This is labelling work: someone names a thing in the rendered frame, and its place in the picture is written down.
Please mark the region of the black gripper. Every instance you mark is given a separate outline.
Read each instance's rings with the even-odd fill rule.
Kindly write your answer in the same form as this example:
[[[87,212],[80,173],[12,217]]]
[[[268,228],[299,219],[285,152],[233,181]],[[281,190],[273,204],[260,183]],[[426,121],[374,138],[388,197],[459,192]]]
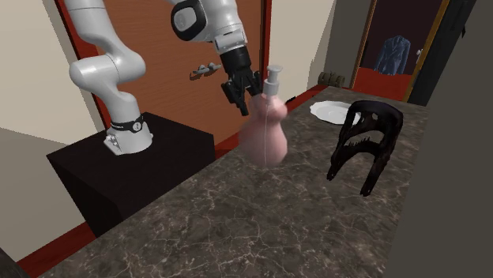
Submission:
[[[249,111],[244,96],[245,84],[248,84],[246,90],[251,96],[261,94],[261,73],[259,71],[252,72],[250,55],[246,46],[221,54],[220,60],[225,73],[228,75],[227,82],[224,82],[221,88],[229,103],[236,105],[242,116],[248,116]]]

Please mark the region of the pink pump soap bottle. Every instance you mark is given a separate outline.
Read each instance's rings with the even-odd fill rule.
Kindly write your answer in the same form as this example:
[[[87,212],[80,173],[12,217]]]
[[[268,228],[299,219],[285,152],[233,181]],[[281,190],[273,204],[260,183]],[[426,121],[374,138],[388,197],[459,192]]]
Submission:
[[[239,149],[259,167],[279,165],[288,152],[287,138],[281,126],[288,109],[277,96],[281,70],[281,66],[267,66],[263,92],[250,99],[250,117],[239,133]]]

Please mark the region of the olive round bundle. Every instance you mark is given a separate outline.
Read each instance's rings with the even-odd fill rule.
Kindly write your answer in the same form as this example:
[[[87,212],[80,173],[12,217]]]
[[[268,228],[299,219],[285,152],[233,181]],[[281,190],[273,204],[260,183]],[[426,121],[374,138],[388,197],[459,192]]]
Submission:
[[[345,77],[334,72],[321,72],[318,76],[318,84],[341,88],[344,85]]]

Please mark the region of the white plate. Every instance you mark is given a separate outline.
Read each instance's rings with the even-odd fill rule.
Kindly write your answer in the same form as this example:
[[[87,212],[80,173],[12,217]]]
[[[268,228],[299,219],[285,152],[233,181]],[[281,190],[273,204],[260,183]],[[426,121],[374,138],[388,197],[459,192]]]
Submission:
[[[343,125],[350,106],[350,103],[326,100],[312,104],[310,112],[322,121]]]

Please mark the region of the black skull-shaped rack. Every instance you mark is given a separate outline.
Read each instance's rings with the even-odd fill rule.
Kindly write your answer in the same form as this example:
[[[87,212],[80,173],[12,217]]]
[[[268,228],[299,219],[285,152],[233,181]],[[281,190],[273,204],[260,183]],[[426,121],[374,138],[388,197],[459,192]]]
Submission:
[[[352,103],[341,127],[337,147],[331,155],[326,178],[333,180],[343,165],[356,154],[369,153],[374,156],[374,160],[360,191],[364,197],[369,196],[390,161],[403,123],[403,113],[387,103],[373,100]],[[382,139],[375,142],[365,137],[357,142],[350,141],[351,138],[369,131],[382,133]]]

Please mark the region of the black robot stand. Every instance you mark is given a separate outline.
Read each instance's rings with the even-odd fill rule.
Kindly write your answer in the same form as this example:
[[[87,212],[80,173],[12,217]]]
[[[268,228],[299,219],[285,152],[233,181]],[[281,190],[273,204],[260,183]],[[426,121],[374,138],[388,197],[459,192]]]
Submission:
[[[213,135],[146,112],[144,151],[116,156],[96,133],[47,155],[92,233],[100,237],[215,160]]]

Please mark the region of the blue jacket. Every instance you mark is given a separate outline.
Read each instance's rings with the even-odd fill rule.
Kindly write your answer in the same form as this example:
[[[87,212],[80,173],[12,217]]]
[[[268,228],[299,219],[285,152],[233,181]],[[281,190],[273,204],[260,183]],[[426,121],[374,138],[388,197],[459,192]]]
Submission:
[[[410,41],[403,36],[386,39],[378,53],[374,71],[392,76],[402,74],[408,60],[410,47]]]

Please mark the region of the dark open door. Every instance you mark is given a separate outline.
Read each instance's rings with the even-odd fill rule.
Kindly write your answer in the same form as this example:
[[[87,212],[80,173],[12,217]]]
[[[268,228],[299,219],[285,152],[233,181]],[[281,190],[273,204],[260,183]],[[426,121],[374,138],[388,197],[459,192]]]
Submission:
[[[477,0],[442,0],[404,101],[427,106]]]

